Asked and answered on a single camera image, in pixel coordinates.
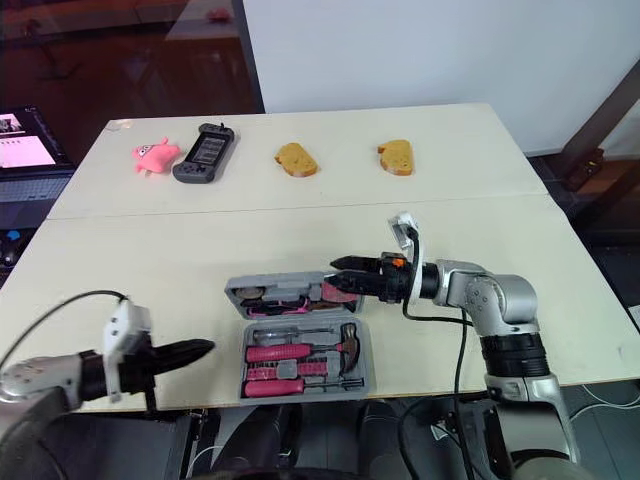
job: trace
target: game controller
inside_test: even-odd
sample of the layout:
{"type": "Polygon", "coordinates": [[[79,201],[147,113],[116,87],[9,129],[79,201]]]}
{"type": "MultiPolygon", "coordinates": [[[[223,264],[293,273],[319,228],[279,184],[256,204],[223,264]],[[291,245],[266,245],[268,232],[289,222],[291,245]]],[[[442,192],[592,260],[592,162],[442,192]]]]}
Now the game controller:
{"type": "Polygon", "coordinates": [[[173,176],[183,183],[211,182],[235,138],[233,130],[225,127],[223,123],[203,123],[198,131],[200,136],[184,162],[173,167],[173,176]]]}

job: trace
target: white cable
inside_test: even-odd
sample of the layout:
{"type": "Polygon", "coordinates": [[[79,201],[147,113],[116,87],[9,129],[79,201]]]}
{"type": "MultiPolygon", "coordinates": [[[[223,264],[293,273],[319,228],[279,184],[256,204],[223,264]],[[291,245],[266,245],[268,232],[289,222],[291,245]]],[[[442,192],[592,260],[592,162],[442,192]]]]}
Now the white cable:
{"type": "Polygon", "coordinates": [[[592,410],[594,408],[615,408],[616,410],[634,410],[636,408],[640,408],[640,405],[621,406],[621,405],[610,405],[608,403],[594,403],[593,405],[587,405],[586,407],[582,407],[576,413],[571,415],[570,420],[573,422],[576,418],[578,418],[584,412],[588,412],[589,410],[592,410]]]}
{"type": "Polygon", "coordinates": [[[593,393],[591,390],[589,390],[589,387],[587,387],[586,385],[582,385],[582,388],[584,388],[585,392],[587,392],[589,395],[591,395],[593,398],[595,398],[596,400],[598,400],[601,403],[604,403],[605,405],[609,405],[612,407],[629,407],[631,405],[633,405],[634,403],[638,403],[640,401],[640,395],[638,395],[636,397],[635,400],[632,400],[629,403],[612,403],[612,402],[607,402],[606,400],[600,398],[599,396],[597,396],[595,393],[593,393]]]}
{"type": "Polygon", "coordinates": [[[198,452],[198,454],[193,458],[193,460],[191,460],[191,463],[189,464],[189,468],[187,468],[187,477],[186,478],[191,478],[191,474],[193,473],[193,466],[196,463],[196,460],[198,460],[198,458],[200,458],[200,455],[202,455],[205,452],[208,452],[209,450],[215,450],[216,448],[222,448],[219,445],[214,445],[213,447],[207,447],[204,450],[198,452]]]}

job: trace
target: hammer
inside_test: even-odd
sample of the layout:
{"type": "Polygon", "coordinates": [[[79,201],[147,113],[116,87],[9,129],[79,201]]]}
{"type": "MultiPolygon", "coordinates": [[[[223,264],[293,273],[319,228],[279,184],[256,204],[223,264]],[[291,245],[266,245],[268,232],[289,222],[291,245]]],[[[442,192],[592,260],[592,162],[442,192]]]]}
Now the hammer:
{"type": "Polygon", "coordinates": [[[304,358],[314,353],[337,351],[342,356],[342,373],[353,370],[360,354],[360,341],[356,337],[355,323],[346,323],[342,326],[342,343],[336,345],[313,345],[311,343],[290,343],[274,345],[272,347],[247,348],[247,363],[275,362],[304,358]]]}

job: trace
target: tool kit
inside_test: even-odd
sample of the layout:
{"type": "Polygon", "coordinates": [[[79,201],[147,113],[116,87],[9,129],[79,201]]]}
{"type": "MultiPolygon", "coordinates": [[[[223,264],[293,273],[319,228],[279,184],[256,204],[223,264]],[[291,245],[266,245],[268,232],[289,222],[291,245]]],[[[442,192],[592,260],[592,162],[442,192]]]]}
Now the tool kit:
{"type": "Polygon", "coordinates": [[[324,272],[235,277],[225,292],[243,318],[241,403],[356,400],[369,391],[370,342],[361,295],[324,272]]]}

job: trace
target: white wall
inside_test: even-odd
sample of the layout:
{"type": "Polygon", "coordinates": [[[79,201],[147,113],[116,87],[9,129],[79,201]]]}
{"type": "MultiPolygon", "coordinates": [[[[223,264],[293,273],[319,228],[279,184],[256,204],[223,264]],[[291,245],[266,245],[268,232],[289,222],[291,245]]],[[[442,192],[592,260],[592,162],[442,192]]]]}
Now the white wall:
{"type": "Polygon", "coordinates": [[[639,0],[245,0],[267,112],[481,101],[559,151],[640,58],[639,0]]]}
{"type": "Polygon", "coordinates": [[[600,148],[607,160],[640,160],[640,100],[611,130],[600,148]]]}

